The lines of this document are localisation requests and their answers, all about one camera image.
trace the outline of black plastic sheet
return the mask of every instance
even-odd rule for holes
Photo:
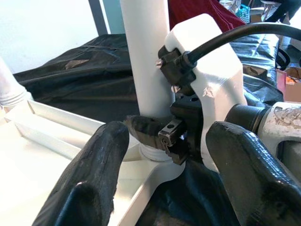
[[[252,76],[244,76],[248,104],[272,105],[282,101],[281,92],[275,88],[275,36],[249,36],[231,45],[243,64],[261,68],[249,68]],[[36,101],[92,119],[109,122],[139,114],[123,34],[100,36],[15,77]],[[239,224],[218,174],[187,160],[179,178],[157,188],[137,225]]]

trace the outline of white threaded connector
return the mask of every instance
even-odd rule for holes
[[[16,81],[0,57],[0,105],[4,107],[15,106],[19,102],[30,98],[32,98],[31,94]]]

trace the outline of black cable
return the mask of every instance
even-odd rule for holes
[[[195,50],[187,54],[188,60],[191,64],[194,64],[200,58],[215,50],[216,48],[219,48],[220,46],[227,44],[228,42],[251,34],[278,34],[301,41],[301,30],[285,24],[247,24],[227,31],[197,47]]]

